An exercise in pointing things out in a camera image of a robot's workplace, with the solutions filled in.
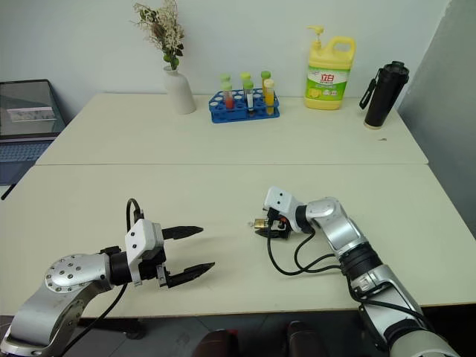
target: black thermos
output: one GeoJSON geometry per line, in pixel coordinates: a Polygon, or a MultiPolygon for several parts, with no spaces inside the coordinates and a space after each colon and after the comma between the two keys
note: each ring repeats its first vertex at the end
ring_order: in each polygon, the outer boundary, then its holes
{"type": "Polygon", "coordinates": [[[385,65],[384,68],[380,68],[376,78],[370,81],[369,88],[359,104],[364,109],[375,89],[369,111],[365,115],[364,124],[367,128],[380,129],[383,125],[400,91],[408,82],[408,73],[409,70],[403,62],[393,61],[385,65]]]}

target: test tube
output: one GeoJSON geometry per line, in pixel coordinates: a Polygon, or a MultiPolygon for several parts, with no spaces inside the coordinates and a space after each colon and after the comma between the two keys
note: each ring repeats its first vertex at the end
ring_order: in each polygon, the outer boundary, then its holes
{"type": "Polygon", "coordinates": [[[265,80],[271,78],[270,71],[261,72],[261,89],[263,90],[263,96],[265,95],[265,80]]]}
{"type": "Polygon", "coordinates": [[[266,114],[274,114],[274,81],[270,78],[263,81],[265,92],[266,114]]]}
{"type": "Polygon", "coordinates": [[[220,82],[231,82],[231,75],[229,73],[220,74],[220,82]]]}
{"type": "Polygon", "coordinates": [[[244,84],[246,80],[250,80],[251,79],[251,73],[250,72],[241,72],[239,74],[240,78],[241,78],[241,81],[242,83],[244,84]]]}
{"type": "Polygon", "coordinates": [[[248,111],[252,112],[253,109],[253,82],[251,80],[245,80],[243,82],[243,91],[246,98],[246,104],[248,105],[248,111]]]}
{"type": "Polygon", "coordinates": [[[225,102],[226,109],[233,109],[233,92],[231,91],[230,82],[222,82],[223,101],[225,102]]]}

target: red liquid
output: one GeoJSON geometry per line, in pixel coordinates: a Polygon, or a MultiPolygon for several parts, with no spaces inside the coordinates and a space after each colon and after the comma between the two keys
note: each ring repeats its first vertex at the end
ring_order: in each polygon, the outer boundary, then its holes
{"type": "Polygon", "coordinates": [[[225,98],[225,106],[226,106],[226,109],[233,109],[234,107],[233,97],[225,98]]]}

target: white vase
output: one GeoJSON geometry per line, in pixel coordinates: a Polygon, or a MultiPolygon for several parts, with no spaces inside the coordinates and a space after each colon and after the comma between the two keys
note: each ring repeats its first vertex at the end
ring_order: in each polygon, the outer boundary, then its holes
{"type": "Polygon", "coordinates": [[[187,78],[168,65],[164,67],[165,89],[178,114],[190,114],[196,110],[195,100],[187,78]]]}

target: green test tube cap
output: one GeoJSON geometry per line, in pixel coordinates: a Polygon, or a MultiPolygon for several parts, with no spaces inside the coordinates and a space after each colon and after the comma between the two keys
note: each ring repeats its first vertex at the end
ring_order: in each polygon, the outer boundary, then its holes
{"type": "Polygon", "coordinates": [[[250,79],[251,79],[251,73],[250,73],[250,72],[241,72],[241,73],[239,74],[239,76],[241,77],[241,80],[242,80],[242,81],[250,80],[250,79]]]}
{"type": "Polygon", "coordinates": [[[264,80],[267,80],[268,78],[271,78],[271,72],[270,71],[261,72],[261,78],[263,78],[264,80]]]}
{"type": "Polygon", "coordinates": [[[231,90],[231,83],[230,82],[222,82],[222,90],[223,91],[230,91],[231,90]]]}
{"type": "Polygon", "coordinates": [[[229,73],[220,74],[220,82],[230,82],[231,75],[229,73]]]}
{"type": "Polygon", "coordinates": [[[253,82],[251,80],[244,80],[243,81],[243,88],[244,89],[253,89],[253,82]]]}

